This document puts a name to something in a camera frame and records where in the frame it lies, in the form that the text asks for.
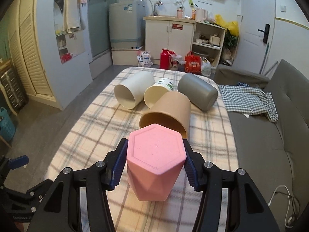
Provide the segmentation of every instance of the blue basket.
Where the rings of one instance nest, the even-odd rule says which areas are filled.
[[[0,108],[0,116],[3,117],[3,120],[0,121],[0,135],[7,141],[9,142],[16,131],[16,128],[11,121],[10,116],[7,114],[7,110],[4,107]]]

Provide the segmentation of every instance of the plaid tablecloth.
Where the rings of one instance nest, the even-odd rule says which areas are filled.
[[[142,101],[133,110],[125,109],[117,102],[114,87],[141,70],[150,71],[156,81],[169,78],[176,87],[185,74],[141,67],[122,71],[76,122],[59,147],[44,178],[54,180],[64,167],[73,170],[90,167],[114,150],[121,138],[128,138],[130,132],[139,129],[139,119],[143,111],[148,109],[147,106]],[[201,78],[217,88],[214,81]],[[194,151],[201,153],[205,160],[212,161],[219,168],[231,171],[238,168],[233,132],[220,93],[212,109],[206,113],[192,105],[189,143]],[[139,201],[128,184],[125,167],[119,186],[113,192],[107,192],[107,197],[117,232],[189,232],[194,225],[201,194],[189,185],[182,169],[166,201]],[[226,198],[227,191],[223,190],[219,231],[224,231],[225,227]],[[83,231],[90,231],[84,189],[81,213]]]

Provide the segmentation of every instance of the sofa cushion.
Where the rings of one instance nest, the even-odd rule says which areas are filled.
[[[277,108],[276,125],[291,159],[293,193],[300,201],[302,213],[309,202],[309,81],[281,60],[264,91],[271,92]]]
[[[236,143],[239,167],[249,173],[266,202],[268,203],[278,185],[286,185],[292,194],[289,159],[283,149],[276,125],[262,116],[247,118],[243,114],[233,112],[229,112],[228,115]],[[285,230],[287,205],[287,198],[278,194],[270,206],[281,231]]]

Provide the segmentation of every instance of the floor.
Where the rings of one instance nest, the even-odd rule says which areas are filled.
[[[76,121],[103,89],[128,67],[108,67],[64,111],[29,101],[18,114],[18,118],[13,119],[13,122],[17,123],[11,143],[13,149],[0,143],[0,155],[16,158],[25,154],[29,157],[29,164],[26,168],[11,170],[5,180],[5,186],[26,192],[40,183],[52,158]]]

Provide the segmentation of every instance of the screw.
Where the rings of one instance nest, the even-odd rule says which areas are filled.
[[[242,169],[242,168],[239,168],[237,170],[237,173],[239,173],[240,175],[244,175],[246,173],[246,171],[244,169]]]
[[[204,163],[204,166],[205,166],[206,168],[212,168],[212,167],[213,167],[213,164],[212,164],[211,162],[207,161],[207,162]]]
[[[63,172],[64,174],[68,174],[70,171],[71,171],[71,169],[70,169],[69,167],[66,167],[66,168],[64,168],[64,169],[62,170],[62,172]]]
[[[105,162],[103,160],[100,160],[98,161],[96,164],[95,164],[97,167],[103,167],[105,165]]]

